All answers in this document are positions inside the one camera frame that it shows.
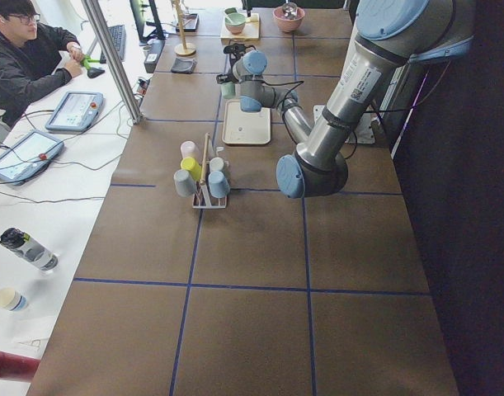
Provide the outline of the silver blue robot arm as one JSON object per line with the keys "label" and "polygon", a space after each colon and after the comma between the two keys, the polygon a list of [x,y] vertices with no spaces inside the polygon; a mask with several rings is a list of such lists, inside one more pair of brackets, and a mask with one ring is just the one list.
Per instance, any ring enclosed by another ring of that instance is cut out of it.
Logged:
{"label": "silver blue robot arm", "polygon": [[406,63],[439,63],[466,54],[473,40],[474,1],[361,1],[356,9],[353,57],[314,123],[295,92],[267,85],[266,56],[233,44],[236,54],[219,84],[240,86],[244,112],[276,109],[296,141],[276,165],[280,191],[289,198],[328,196],[348,178],[340,149],[355,131],[379,87]]}

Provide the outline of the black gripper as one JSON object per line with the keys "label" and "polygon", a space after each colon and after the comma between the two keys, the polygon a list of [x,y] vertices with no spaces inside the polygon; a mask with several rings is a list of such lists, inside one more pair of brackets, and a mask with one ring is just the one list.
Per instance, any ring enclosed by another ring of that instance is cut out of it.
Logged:
{"label": "black gripper", "polygon": [[234,83],[234,76],[231,73],[221,73],[216,76],[218,84]]}

